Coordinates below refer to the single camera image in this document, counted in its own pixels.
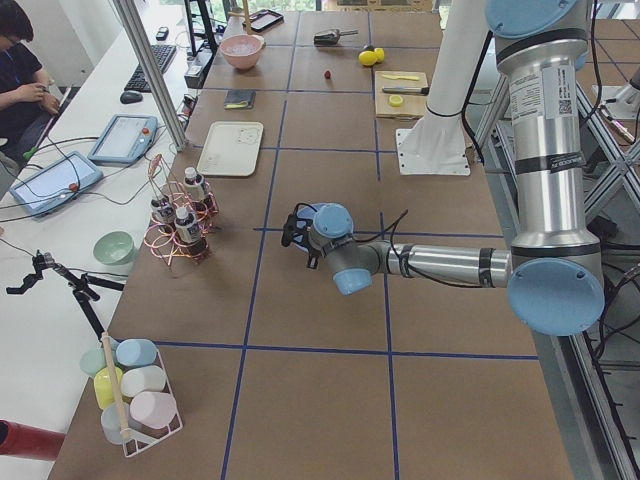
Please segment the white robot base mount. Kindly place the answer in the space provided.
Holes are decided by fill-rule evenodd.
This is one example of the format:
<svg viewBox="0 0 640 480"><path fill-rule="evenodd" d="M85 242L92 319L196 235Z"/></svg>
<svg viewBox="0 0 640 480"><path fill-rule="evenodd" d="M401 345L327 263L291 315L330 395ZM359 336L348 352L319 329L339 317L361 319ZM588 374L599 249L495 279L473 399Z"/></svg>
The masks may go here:
<svg viewBox="0 0 640 480"><path fill-rule="evenodd" d="M482 0L451 3L426 111L412 129L396 131L402 175L470 174L462 111L489 33L485 6Z"/></svg>

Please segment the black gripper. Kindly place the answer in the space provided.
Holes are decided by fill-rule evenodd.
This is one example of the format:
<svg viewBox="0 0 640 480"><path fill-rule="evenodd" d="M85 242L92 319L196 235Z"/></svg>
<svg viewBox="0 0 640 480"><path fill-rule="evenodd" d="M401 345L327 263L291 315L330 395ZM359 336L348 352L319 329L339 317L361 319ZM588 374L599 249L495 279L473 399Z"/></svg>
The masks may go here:
<svg viewBox="0 0 640 480"><path fill-rule="evenodd" d="M301 207L310 210L310 213L307 216L302 216L299 213ZM312 204L297 203L288 215L282 230L281 245L288 247L295 244L304 249L308 255L307 268L316 268L320 258L320 251L312 245L310 240L310 227L316 212L317 208Z"/></svg>

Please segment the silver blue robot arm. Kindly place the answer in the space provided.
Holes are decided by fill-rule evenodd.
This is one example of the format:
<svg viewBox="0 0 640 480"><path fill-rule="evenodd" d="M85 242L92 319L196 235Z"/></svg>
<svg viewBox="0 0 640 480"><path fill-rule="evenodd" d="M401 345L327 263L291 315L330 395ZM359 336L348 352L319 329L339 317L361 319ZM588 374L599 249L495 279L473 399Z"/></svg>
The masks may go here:
<svg viewBox="0 0 640 480"><path fill-rule="evenodd" d="M336 203L295 208L283 245L328 264L350 295L377 273L463 288L504 287L514 313L551 336L587 330L602 315L601 249L587 229L575 72L587 52L583 1L455 1L416 125L397 141L405 175L467 171L463 109L484 50L496 48L510 96L520 230L506 250L359 240Z"/></svg>

